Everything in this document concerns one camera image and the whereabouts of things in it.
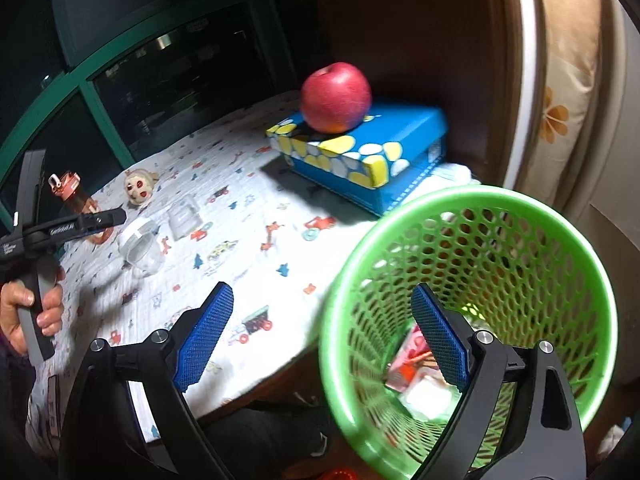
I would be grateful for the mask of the person left hand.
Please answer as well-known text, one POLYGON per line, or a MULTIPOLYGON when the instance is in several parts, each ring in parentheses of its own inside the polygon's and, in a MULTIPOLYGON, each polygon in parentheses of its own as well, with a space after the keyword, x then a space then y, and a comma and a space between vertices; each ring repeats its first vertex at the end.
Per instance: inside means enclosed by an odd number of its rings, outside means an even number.
MULTIPOLYGON (((37 316, 37 325, 44 336, 54 336, 62 328, 63 289, 60 281, 65 278, 62 268, 58 268, 55 286, 43 297, 43 311, 37 316)), ((11 347, 20 356, 28 353, 25 336, 18 318, 18 308, 30 308, 35 301, 34 293, 19 282, 9 282, 1 289, 1 331, 11 347)))

